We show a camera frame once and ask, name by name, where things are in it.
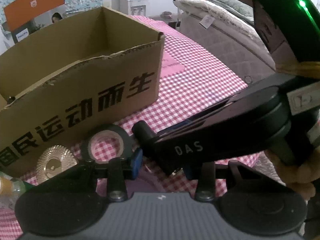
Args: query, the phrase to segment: finger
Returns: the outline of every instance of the finger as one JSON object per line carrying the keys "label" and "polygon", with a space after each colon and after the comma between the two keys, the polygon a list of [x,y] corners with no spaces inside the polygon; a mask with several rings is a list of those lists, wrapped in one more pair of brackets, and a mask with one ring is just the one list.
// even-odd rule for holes
{"label": "finger", "polygon": [[317,147],[298,168],[297,182],[307,183],[320,178],[320,149]]}
{"label": "finger", "polygon": [[315,186],[312,183],[288,183],[287,187],[291,188],[295,192],[299,193],[304,200],[309,200],[316,194]]}
{"label": "finger", "polygon": [[265,154],[268,157],[268,159],[273,163],[276,173],[284,183],[294,183],[298,181],[298,166],[284,165],[279,159],[279,157],[269,150],[265,151]]}

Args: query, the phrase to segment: black tape roll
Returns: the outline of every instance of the black tape roll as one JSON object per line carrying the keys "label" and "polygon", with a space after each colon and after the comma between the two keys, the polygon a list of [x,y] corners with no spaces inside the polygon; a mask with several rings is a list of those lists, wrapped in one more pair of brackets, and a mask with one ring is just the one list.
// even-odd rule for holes
{"label": "black tape roll", "polygon": [[132,156],[132,145],[133,141],[127,134],[127,132],[118,125],[114,124],[105,124],[99,126],[92,130],[89,133],[89,136],[84,140],[80,146],[81,156],[86,161],[95,161],[96,163],[106,163],[104,161],[98,161],[94,158],[92,154],[92,146],[95,142],[98,142],[99,139],[103,138],[116,138],[120,143],[120,149],[117,152],[117,157],[129,158]]}

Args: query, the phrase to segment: yellow strap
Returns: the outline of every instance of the yellow strap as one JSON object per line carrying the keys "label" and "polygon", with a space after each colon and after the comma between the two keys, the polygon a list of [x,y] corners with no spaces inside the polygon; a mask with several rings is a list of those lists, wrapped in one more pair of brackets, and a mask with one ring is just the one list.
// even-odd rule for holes
{"label": "yellow strap", "polygon": [[320,79],[320,62],[300,62],[292,64],[276,64],[276,71],[309,78]]}

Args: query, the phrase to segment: gray plastic base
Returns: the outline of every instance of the gray plastic base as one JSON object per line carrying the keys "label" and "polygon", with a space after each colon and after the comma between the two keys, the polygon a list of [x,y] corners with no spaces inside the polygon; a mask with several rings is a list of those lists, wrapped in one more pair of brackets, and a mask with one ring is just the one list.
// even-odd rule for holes
{"label": "gray plastic base", "polygon": [[26,233],[20,240],[302,240],[297,233],[262,237],[230,226],[209,203],[189,193],[135,193],[124,203],[109,205],[103,217],[71,236],[43,237]]}

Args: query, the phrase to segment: pink paper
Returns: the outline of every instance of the pink paper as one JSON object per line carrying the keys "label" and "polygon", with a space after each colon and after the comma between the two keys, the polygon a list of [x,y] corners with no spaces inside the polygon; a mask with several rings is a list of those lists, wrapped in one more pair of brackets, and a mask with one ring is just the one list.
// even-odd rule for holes
{"label": "pink paper", "polygon": [[184,65],[180,64],[167,52],[164,51],[160,77],[166,77],[182,70],[184,70]]}

